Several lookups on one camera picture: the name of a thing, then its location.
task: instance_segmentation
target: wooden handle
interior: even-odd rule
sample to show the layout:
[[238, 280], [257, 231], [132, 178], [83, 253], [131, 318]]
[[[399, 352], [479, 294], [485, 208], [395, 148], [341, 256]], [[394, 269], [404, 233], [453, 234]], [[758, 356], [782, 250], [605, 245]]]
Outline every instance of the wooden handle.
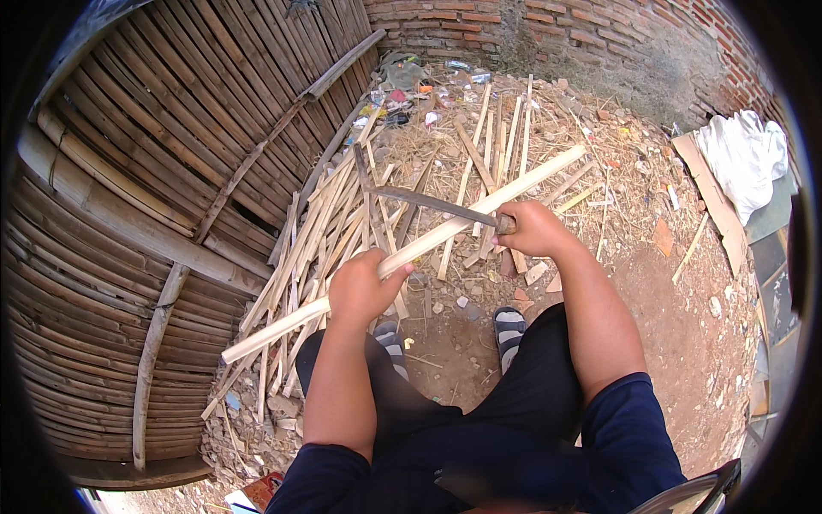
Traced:
[[516, 220], [507, 214], [500, 214], [499, 222], [497, 223], [496, 233], [502, 235], [511, 235], [516, 233]]

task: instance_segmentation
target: foot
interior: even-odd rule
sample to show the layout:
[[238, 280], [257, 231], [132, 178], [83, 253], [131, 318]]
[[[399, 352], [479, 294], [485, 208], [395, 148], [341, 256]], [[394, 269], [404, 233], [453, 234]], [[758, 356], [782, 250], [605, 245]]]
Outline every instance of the foot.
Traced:
[[499, 307], [494, 311], [494, 333], [500, 350], [500, 370], [506, 374], [511, 361], [520, 351], [520, 340], [528, 324], [522, 313], [513, 307]]
[[409, 379], [409, 372], [405, 368], [405, 352], [403, 349], [403, 335], [397, 332], [397, 322], [383, 322], [374, 329], [374, 339], [379, 342], [391, 356], [394, 369], [405, 380]]

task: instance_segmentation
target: white plastic bag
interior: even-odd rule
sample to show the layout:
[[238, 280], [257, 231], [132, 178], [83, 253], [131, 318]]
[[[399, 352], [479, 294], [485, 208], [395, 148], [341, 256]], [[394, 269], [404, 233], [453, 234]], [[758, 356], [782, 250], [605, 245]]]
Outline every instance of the white plastic bag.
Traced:
[[741, 111], [730, 119], [714, 116], [695, 136], [744, 227], [750, 213], [770, 201], [772, 182], [787, 173], [785, 133], [775, 122], [767, 122], [763, 130], [754, 111]]

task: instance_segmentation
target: white sack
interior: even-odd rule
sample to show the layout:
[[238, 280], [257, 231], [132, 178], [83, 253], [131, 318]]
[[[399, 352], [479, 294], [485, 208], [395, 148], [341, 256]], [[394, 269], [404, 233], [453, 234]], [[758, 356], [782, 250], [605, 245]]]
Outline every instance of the white sack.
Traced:
[[770, 201], [772, 182], [787, 173], [785, 132], [775, 122], [767, 122], [763, 130], [755, 112], [741, 111], [731, 119], [714, 116], [695, 136], [744, 227], [750, 213]]

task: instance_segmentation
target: hand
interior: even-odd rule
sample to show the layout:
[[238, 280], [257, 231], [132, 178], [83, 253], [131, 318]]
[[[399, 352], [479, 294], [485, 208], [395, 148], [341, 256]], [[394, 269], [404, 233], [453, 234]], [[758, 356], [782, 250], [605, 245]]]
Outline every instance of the hand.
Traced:
[[372, 248], [352, 257], [334, 273], [328, 299], [336, 322], [365, 330], [394, 302], [400, 286], [413, 271], [413, 264], [401, 266], [383, 282], [376, 267], [384, 258], [385, 252]]
[[580, 241], [565, 228], [556, 215], [536, 200], [508, 201], [496, 210], [516, 219], [517, 231], [494, 236], [492, 242], [533, 257], [554, 258], [560, 251]]

